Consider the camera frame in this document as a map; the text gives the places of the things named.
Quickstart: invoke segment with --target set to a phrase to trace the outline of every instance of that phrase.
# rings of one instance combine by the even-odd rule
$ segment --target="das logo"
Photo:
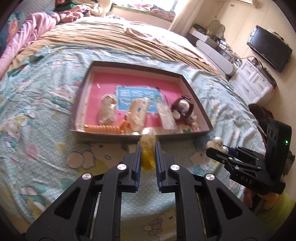
[[[249,179],[249,178],[245,178],[244,176],[241,176],[241,180],[243,180],[246,183],[252,184],[253,180]]]

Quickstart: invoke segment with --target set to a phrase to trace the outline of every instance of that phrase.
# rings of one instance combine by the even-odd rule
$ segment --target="yellow toy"
[[[142,148],[142,167],[146,170],[152,170],[155,168],[154,160],[154,143],[156,138],[153,133],[149,135],[143,135],[140,139]]]

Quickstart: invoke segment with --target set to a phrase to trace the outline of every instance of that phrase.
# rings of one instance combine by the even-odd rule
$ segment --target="green cloth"
[[[268,211],[261,211],[257,217],[267,226],[271,234],[274,234],[285,222],[295,206],[295,200],[283,192],[275,206]]]
[[[62,7],[60,7],[60,6],[56,6],[56,11],[57,11],[57,12],[66,11],[66,10],[69,10],[69,9],[71,9],[71,8],[74,8],[75,6],[76,6],[76,5],[74,5],[74,4],[70,4],[70,5],[62,6]]]

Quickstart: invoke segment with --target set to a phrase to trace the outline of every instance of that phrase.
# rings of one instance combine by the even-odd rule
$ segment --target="pink blanket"
[[[51,30],[55,25],[56,21],[44,12],[30,14],[0,58],[0,79],[19,52],[34,43],[42,34]]]

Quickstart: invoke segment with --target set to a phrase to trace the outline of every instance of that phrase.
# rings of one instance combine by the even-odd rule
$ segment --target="black tv screen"
[[[259,26],[251,33],[247,45],[279,72],[283,71],[292,54],[292,49],[284,41]]]

